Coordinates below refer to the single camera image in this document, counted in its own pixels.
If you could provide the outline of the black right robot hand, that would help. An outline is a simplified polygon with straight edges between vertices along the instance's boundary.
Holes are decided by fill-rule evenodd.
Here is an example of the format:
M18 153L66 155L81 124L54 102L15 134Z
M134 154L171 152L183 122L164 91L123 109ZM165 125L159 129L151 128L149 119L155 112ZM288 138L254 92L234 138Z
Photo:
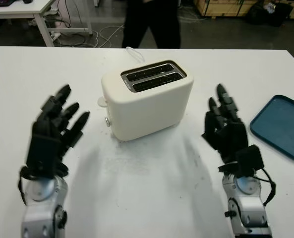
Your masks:
M212 97L209 98L202 137L218 151L223 163L228 164L235 161L237 151L248 146L248 138L233 98L221 83L216 91L220 105Z

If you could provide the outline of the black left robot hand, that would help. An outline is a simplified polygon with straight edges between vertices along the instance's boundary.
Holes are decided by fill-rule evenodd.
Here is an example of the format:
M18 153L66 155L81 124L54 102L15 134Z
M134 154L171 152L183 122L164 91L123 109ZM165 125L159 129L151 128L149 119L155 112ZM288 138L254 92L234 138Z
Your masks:
M72 128L68 129L69 120L79 109L79 103L73 103L65 110L71 88L67 84L63 86L54 96L50 96L41 107L41 113L33 125L35 134L59 141L57 157L62 160L69 148L73 148L83 135L82 129L90 116L90 112L84 112L75 122Z

